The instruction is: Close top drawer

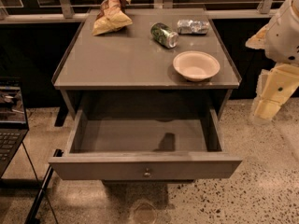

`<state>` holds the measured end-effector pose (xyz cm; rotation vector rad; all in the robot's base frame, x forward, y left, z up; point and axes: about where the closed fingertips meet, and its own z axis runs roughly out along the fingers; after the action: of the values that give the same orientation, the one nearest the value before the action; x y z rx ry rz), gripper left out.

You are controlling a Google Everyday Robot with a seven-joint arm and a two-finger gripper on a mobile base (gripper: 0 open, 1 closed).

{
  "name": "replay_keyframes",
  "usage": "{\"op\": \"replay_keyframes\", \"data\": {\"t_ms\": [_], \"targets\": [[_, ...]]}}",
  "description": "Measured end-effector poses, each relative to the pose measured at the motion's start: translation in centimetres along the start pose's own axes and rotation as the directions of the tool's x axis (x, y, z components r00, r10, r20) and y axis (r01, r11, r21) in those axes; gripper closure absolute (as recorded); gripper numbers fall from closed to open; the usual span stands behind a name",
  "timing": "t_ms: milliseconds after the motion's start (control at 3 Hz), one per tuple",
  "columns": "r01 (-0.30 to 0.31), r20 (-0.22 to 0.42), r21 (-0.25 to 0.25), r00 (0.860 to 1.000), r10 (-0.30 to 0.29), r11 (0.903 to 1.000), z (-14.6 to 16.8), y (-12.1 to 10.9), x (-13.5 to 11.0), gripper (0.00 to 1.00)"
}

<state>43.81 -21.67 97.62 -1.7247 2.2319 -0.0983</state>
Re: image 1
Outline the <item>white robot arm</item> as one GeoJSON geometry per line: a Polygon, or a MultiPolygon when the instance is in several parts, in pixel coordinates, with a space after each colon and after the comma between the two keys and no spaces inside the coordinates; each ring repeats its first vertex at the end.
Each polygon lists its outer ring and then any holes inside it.
{"type": "Polygon", "coordinates": [[[266,123],[299,87],[299,0],[285,0],[277,13],[247,40],[250,49],[263,49],[276,64],[262,70],[252,104],[252,119],[266,123]]]}

